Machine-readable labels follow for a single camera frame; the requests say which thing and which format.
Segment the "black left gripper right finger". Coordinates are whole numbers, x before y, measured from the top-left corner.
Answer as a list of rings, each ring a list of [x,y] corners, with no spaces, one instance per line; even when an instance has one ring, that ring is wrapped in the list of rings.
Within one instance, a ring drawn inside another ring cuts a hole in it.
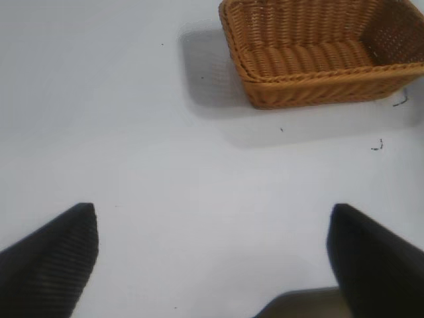
[[[354,317],[422,317],[423,251],[346,203],[333,207],[327,253]]]

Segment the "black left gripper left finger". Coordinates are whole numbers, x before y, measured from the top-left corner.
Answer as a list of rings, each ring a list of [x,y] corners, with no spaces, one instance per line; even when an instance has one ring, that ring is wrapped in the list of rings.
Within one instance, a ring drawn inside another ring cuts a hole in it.
[[[1,251],[2,317],[71,317],[99,254],[92,203],[78,203]]]

